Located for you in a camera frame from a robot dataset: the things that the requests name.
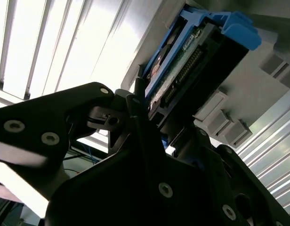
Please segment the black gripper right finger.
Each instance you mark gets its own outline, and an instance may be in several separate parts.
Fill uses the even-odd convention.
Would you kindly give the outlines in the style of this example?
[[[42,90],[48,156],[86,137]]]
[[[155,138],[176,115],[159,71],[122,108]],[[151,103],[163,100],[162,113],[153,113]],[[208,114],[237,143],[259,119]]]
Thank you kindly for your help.
[[[203,173],[202,222],[208,226],[290,226],[290,215],[238,154],[214,147],[201,128],[184,128],[177,137],[177,157]]]

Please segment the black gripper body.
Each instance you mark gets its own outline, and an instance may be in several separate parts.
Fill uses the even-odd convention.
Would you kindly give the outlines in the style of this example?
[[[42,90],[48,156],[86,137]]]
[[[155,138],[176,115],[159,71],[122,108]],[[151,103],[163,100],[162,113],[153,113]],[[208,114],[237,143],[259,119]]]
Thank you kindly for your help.
[[[165,156],[153,178],[141,159],[118,153],[63,184],[48,226],[227,226],[229,218],[195,166]]]

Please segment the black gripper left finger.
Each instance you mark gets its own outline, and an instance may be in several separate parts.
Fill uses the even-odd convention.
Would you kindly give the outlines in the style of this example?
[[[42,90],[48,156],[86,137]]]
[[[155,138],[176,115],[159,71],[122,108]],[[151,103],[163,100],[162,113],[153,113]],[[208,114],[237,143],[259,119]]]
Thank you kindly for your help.
[[[160,135],[147,116],[144,83],[136,85],[132,94],[91,82],[0,108],[0,184],[20,200],[81,200],[87,190],[159,199]],[[110,132],[111,152],[131,154],[131,172],[100,164],[66,180],[61,165],[71,142],[97,129]]]

